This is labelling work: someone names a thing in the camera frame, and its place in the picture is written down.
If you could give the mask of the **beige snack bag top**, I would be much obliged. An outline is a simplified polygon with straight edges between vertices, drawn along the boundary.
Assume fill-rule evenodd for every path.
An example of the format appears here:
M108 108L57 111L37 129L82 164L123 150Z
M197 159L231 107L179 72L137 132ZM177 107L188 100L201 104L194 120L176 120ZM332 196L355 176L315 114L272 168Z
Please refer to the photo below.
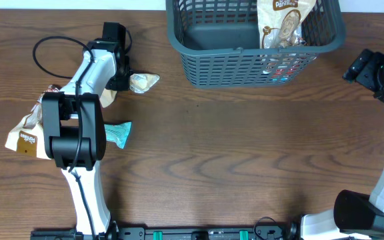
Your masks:
M135 93L145 93L150 90L156 82L160 80L158 74L150 73L134 73L129 78L129 90ZM104 89L100 97L100 103L103 108L106 108L114 102L117 95L117 91Z

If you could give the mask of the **mint green snack packet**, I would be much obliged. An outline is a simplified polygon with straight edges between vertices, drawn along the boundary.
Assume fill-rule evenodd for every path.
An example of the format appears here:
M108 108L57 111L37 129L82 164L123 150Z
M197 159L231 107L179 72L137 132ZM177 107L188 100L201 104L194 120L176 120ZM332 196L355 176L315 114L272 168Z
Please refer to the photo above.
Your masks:
M104 124L106 140L115 143L120 149L124 149L131 131L132 122L118 125Z

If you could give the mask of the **blue multicolour snack pack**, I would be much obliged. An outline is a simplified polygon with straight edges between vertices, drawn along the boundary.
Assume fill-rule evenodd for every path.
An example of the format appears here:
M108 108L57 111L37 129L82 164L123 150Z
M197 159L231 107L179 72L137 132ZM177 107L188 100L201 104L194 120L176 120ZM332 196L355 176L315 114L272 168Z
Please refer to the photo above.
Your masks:
M317 57L318 54L314 53L264 55L261 75L270 83L287 83Z

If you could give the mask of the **beige brown snack bag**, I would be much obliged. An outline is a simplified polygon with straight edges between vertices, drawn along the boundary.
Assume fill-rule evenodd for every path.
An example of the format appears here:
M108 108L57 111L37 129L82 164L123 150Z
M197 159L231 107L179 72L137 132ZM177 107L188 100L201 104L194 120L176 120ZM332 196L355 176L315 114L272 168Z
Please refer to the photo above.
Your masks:
M50 85L42 92L30 113L10 130L5 143L7 149L40 159L49 159L45 152L42 99L45 93L58 91L58 86Z
M301 24L316 0L258 0L260 48L278 49L304 44Z

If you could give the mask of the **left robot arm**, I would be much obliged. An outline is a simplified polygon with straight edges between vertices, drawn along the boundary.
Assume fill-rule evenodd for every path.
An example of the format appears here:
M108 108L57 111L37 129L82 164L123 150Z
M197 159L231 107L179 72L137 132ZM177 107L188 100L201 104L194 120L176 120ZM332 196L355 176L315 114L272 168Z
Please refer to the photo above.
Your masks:
M118 238L101 183L107 140L100 98L105 90L129 90L128 40L123 25L104 23L102 36L82 46L83 61L68 84L42 98L45 152L62 170L75 206L73 239Z

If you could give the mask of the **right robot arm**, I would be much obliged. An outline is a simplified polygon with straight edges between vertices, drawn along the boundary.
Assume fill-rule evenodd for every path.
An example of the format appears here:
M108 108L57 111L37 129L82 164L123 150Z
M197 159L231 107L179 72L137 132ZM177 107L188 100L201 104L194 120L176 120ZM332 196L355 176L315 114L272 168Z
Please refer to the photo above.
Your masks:
M384 103L384 54L363 50L343 78ZM384 239L384 169L370 194L342 190L332 209L304 215L290 230L298 239Z

